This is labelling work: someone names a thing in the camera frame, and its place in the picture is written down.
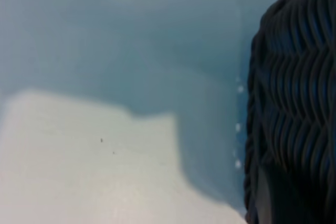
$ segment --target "dark woven object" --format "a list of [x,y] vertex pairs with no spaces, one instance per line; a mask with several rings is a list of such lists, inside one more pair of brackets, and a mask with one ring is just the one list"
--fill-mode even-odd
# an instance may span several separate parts
[[258,169],[281,168],[321,223],[335,214],[336,0],[278,0],[251,47],[245,159],[248,223]]

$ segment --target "white surface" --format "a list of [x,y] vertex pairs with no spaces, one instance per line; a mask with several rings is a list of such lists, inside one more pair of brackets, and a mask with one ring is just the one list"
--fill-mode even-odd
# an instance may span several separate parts
[[0,133],[0,223],[244,223],[185,180],[176,119],[17,95]]

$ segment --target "wavy ridge pattern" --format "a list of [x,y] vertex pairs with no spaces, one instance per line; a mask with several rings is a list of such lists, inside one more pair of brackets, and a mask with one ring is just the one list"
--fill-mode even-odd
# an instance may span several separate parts
[[245,159],[246,220],[258,165],[275,163],[308,195],[316,216],[336,210],[336,0],[278,0],[264,14],[251,47]]

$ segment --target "blue-gray background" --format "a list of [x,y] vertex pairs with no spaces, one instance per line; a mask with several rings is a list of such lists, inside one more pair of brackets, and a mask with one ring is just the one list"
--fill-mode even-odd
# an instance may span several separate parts
[[237,89],[274,1],[0,0],[1,101],[34,88],[174,112],[186,179],[241,209],[247,94]]

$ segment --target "woven texture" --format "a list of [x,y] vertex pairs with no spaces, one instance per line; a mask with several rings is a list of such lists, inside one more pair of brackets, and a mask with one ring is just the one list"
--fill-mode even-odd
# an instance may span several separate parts
[[258,223],[254,194],[262,163],[286,171],[314,215],[334,221],[335,10],[336,0],[278,0],[261,19],[248,77],[248,223]]

